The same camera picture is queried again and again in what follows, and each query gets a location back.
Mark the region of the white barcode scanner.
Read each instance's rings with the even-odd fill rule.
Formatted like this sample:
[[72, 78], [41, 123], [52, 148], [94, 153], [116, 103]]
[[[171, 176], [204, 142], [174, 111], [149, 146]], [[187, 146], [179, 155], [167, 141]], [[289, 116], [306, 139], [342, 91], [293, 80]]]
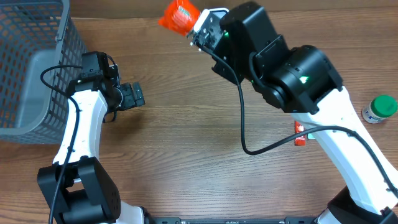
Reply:
[[203, 11], [212, 12], [216, 17], [219, 17], [219, 18], [222, 18], [225, 14], [229, 13], [229, 9], [227, 9], [225, 7], [204, 9]]

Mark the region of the green lid jar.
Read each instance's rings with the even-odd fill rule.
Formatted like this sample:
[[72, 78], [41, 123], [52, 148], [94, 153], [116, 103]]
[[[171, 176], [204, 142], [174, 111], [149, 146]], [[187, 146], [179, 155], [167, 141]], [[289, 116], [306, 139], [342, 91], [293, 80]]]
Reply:
[[376, 124], [383, 122], [396, 112], [396, 99], [390, 95], [379, 95], [363, 108], [362, 116], [368, 123]]

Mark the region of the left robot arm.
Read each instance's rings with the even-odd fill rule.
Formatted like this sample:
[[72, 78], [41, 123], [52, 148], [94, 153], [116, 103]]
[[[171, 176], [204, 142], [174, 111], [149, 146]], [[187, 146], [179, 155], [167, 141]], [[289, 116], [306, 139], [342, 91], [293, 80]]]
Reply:
[[79, 68], [82, 72], [66, 90], [53, 89], [67, 97], [68, 118], [53, 164], [37, 174], [49, 223], [153, 223], [144, 207], [121, 200], [99, 161], [105, 116], [143, 106], [141, 86], [122, 84], [118, 65], [104, 52], [84, 53]]

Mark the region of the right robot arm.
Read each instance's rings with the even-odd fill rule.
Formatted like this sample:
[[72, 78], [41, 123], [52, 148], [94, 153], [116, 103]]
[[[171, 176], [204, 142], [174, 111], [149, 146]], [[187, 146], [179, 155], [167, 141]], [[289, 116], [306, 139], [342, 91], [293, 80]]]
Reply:
[[396, 223], [397, 169], [358, 117], [342, 77], [312, 45], [289, 48], [258, 3], [206, 9], [190, 29], [192, 44], [215, 60], [215, 73], [244, 79], [265, 101], [312, 134], [345, 187], [315, 223]]

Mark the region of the red spaghetti pasta package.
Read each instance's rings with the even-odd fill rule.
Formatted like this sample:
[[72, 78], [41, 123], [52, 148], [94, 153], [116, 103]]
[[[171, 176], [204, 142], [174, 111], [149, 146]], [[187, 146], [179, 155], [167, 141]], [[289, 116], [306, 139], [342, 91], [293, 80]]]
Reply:
[[189, 0], [173, 0], [158, 21], [162, 27], [187, 36], [201, 12]]

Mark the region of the grey plastic mesh basket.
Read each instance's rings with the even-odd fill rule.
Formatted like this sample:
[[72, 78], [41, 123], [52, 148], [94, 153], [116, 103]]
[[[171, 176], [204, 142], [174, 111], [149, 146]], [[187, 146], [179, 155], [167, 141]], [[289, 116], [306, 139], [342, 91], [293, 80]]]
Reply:
[[59, 144], [68, 117], [65, 90], [87, 51], [69, 0], [1, 1], [1, 139]]

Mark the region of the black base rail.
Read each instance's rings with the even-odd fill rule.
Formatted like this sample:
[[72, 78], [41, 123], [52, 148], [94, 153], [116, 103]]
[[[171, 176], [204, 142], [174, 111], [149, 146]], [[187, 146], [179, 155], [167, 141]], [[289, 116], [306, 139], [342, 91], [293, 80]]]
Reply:
[[156, 224], [312, 224], [315, 217], [285, 217], [274, 219], [181, 219], [179, 217], [154, 217]]

